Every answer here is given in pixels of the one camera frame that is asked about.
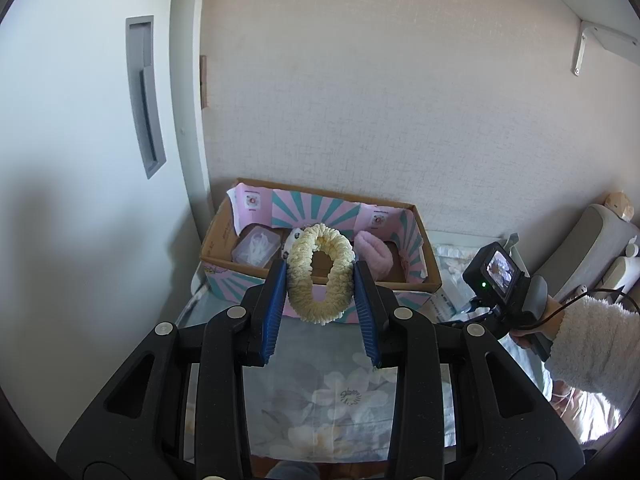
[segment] person's hand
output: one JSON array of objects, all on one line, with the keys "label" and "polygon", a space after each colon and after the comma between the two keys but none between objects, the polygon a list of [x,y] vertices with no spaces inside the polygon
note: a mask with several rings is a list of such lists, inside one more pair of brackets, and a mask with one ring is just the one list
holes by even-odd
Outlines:
[{"label": "person's hand", "polygon": [[[545,312],[542,315],[542,319],[551,316],[551,314],[560,307],[560,303],[554,300],[551,296],[548,296],[546,298],[546,307]],[[551,341],[553,341],[556,338],[556,335],[558,335],[558,330],[560,330],[560,325],[562,324],[563,319],[564,311],[559,312],[556,316],[553,316],[549,321],[538,328],[533,330],[511,330],[509,335],[511,336],[511,339],[513,339],[514,343],[516,343],[520,348],[530,348],[531,343],[527,341],[524,336],[540,332],[542,335],[546,336],[547,339],[551,339]]]}]

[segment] blue gripper pad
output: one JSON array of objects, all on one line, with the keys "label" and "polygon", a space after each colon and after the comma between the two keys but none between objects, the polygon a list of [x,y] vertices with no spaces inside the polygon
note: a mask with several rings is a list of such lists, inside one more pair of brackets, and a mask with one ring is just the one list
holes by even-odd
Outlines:
[{"label": "blue gripper pad", "polygon": [[269,362],[269,357],[273,355],[276,349],[284,300],[287,297],[287,265],[285,262],[281,262],[280,269],[274,279],[273,292],[269,299],[267,313],[262,322],[262,349],[260,350],[260,355],[264,360],[264,364]]},{"label": "blue gripper pad", "polygon": [[364,280],[358,265],[353,266],[353,299],[358,312],[358,322],[362,332],[362,342],[367,356],[371,359],[374,367],[380,365],[380,349],[378,348],[378,334],[371,312],[371,304],[364,287]]}]

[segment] cardboard box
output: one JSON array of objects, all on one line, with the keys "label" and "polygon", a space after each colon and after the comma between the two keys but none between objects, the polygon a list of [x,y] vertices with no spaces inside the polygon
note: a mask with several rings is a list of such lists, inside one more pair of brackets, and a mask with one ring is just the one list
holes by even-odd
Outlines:
[{"label": "cardboard box", "polygon": [[[227,193],[202,245],[200,257],[213,293],[240,301],[249,286],[264,282],[270,263],[258,268],[231,261],[231,251],[254,224],[271,228],[284,241],[291,228],[323,220],[350,240],[365,229],[387,242],[394,267],[385,281],[377,283],[394,290],[404,306],[417,310],[440,288],[440,273],[415,205],[242,178]],[[312,281],[317,300],[324,297],[331,266],[326,254],[314,254]],[[294,316],[288,302],[285,314]],[[351,322],[354,309],[346,314],[342,322]]]}]

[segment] white sweater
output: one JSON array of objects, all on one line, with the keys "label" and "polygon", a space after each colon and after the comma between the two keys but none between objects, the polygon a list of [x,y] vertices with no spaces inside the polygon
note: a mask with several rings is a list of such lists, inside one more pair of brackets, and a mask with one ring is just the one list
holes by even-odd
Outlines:
[{"label": "white sweater", "polygon": [[545,366],[554,379],[601,392],[626,413],[640,391],[640,316],[588,296],[576,301]]}]

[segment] camera screen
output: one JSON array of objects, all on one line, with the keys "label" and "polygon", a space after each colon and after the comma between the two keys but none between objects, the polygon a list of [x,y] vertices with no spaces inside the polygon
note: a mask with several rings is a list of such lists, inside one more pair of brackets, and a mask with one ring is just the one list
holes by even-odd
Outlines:
[{"label": "camera screen", "polygon": [[498,288],[506,294],[513,279],[515,269],[510,266],[500,251],[495,251],[494,257],[491,258],[489,265],[486,266],[486,270]]}]

